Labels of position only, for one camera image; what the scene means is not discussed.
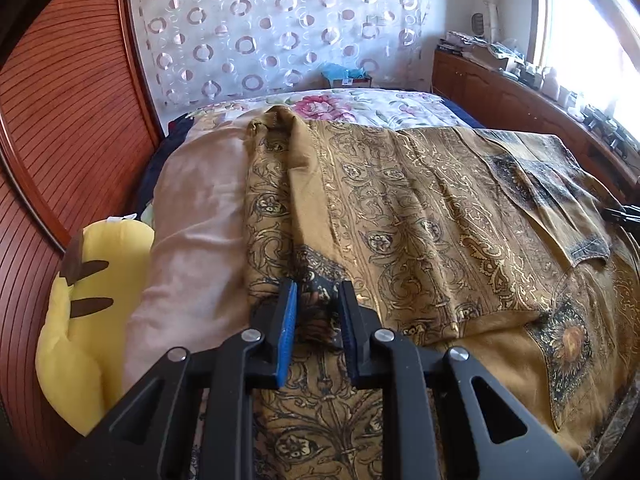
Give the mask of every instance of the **slatted wood panel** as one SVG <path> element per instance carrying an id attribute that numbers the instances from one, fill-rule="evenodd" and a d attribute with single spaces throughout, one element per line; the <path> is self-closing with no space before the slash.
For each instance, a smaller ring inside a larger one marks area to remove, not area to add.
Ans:
<path id="1" fill-rule="evenodd" d="M 47 477 L 78 437 L 49 406 L 34 359 L 60 262 L 0 172 L 0 396 L 20 447 Z"/>
<path id="2" fill-rule="evenodd" d="M 118 0 L 53 0 L 0 72 L 0 108 L 70 233 L 126 209 L 154 134 L 132 85 Z"/>
<path id="3" fill-rule="evenodd" d="M 3 153 L 12 147 L 30 184 L 18 188 L 67 236 L 129 212 L 157 140 L 127 59 L 121 11 L 118 0 L 52 0 L 0 70 Z M 44 399 L 34 371 L 61 255 L 8 176 L 0 171 L 0 396 L 18 444 L 52 478 L 78 437 Z"/>

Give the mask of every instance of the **stuffed animal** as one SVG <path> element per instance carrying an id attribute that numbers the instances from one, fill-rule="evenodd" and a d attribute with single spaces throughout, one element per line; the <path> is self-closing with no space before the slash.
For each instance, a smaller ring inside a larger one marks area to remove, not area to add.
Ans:
<path id="1" fill-rule="evenodd" d="M 70 242 L 36 350 L 40 387 L 86 435 L 122 396 L 125 326 L 140 303 L 154 232 L 112 217 Z"/>

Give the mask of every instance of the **wooden cabinet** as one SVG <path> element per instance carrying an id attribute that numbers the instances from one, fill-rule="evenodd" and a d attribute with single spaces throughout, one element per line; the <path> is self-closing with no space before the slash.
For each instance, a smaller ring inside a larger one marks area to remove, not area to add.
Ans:
<path id="1" fill-rule="evenodd" d="M 487 128 L 558 136 L 578 163 L 621 202 L 640 201 L 638 172 L 538 92 L 466 59 L 438 51 L 434 57 L 432 88 Z"/>

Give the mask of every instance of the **white tag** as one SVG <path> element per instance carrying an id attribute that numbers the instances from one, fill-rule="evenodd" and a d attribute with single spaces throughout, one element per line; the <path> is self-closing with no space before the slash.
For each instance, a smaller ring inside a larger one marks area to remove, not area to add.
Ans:
<path id="1" fill-rule="evenodd" d="M 122 222 L 125 218 L 127 220 L 135 220 L 136 214 L 132 213 L 126 216 L 110 216 L 107 218 L 107 222 Z"/>

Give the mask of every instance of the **bottle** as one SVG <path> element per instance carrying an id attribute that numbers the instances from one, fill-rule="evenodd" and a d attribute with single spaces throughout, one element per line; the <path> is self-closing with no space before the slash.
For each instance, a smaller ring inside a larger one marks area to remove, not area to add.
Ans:
<path id="1" fill-rule="evenodd" d="M 558 70 L 551 67 L 542 85 L 542 93 L 553 101 L 558 101 L 560 96 L 560 83 L 558 83 Z"/>

